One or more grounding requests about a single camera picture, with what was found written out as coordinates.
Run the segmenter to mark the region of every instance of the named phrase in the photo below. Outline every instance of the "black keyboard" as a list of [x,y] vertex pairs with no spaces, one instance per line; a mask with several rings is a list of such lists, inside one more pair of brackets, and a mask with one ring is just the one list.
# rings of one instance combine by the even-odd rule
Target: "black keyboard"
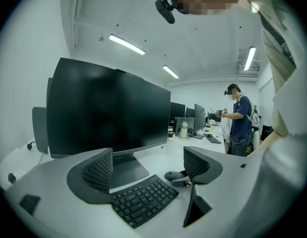
[[111,195],[115,212],[137,228],[166,208],[179,193],[154,175]]
[[209,140],[209,142],[214,143],[214,144],[221,144],[221,142],[218,141],[215,137],[213,136],[208,137],[206,133],[204,133],[203,135]]

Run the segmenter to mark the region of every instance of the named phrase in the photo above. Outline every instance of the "man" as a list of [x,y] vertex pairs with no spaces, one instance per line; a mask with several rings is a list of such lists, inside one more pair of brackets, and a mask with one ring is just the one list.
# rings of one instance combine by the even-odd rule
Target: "man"
[[[172,0],[175,8],[184,14],[217,14],[231,9],[238,3],[247,9],[255,7],[263,24],[263,45],[271,65],[275,86],[275,96],[282,93],[285,82],[296,70],[296,64],[305,59],[305,46],[299,42],[299,32],[292,31],[298,27],[293,12],[282,0]],[[288,134],[287,127],[274,107],[271,133],[256,151],[265,151],[270,145]]]
[[243,96],[241,89],[236,84],[227,88],[229,100],[236,100],[232,114],[222,114],[223,118],[232,121],[229,148],[232,155],[246,156],[247,148],[252,141],[251,117],[252,107],[247,96]]

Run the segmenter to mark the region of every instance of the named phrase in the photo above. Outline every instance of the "blue shirt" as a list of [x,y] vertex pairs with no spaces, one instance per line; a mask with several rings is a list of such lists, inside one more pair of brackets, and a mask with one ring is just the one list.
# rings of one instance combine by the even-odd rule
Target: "blue shirt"
[[247,116],[251,116],[252,107],[247,96],[243,96],[234,104],[234,113],[244,115],[243,119],[233,119],[232,136],[245,138],[249,132],[251,122]]

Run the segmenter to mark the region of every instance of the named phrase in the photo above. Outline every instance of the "fluorescent light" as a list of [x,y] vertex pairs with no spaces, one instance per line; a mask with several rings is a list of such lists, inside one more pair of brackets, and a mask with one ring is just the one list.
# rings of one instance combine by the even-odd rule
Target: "fluorescent light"
[[137,52],[137,53],[139,53],[139,54],[141,54],[141,55],[143,55],[143,54],[146,53],[144,50],[138,49],[138,48],[135,47],[134,45],[131,45],[130,43],[124,41],[123,39],[118,38],[118,37],[115,36],[115,35],[112,35],[112,34],[111,34],[111,35],[109,36],[109,39],[112,40],[112,41],[115,41],[115,42],[117,42],[117,43],[119,43],[119,44],[121,44],[121,45],[124,45],[125,47],[128,47],[128,48],[130,48],[131,50],[133,50],[133,51],[135,51],[135,52]]
[[252,2],[252,12],[257,13],[258,11],[259,11],[259,6],[256,3]]
[[162,67],[162,68],[164,68],[166,71],[168,71],[172,76],[174,76],[175,78],[179,78],[172,70],[170,70],[169,68],[168,68],[168,66],[164,66],[164,67]]
[[255,55],[255,51],[256,51],[255,47],[250,47],[249,48],[249,55],[248,55],[248,59],[247,59],[247,62],[246,62],[244,70],[248,70],[249,67],[251,66],[251,63],[252,63],[254,55]]

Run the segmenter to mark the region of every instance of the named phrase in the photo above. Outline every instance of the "dark pants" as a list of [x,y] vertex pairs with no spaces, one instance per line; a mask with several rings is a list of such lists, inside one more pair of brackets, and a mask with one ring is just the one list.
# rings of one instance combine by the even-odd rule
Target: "dark pants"
[[246,156],[247,148],[252,142],[252,132],[249,133],[248,138],[240,138],[231,136],[231,141],[229,143],[229,149],[228,154],[236,155],[236,156]]

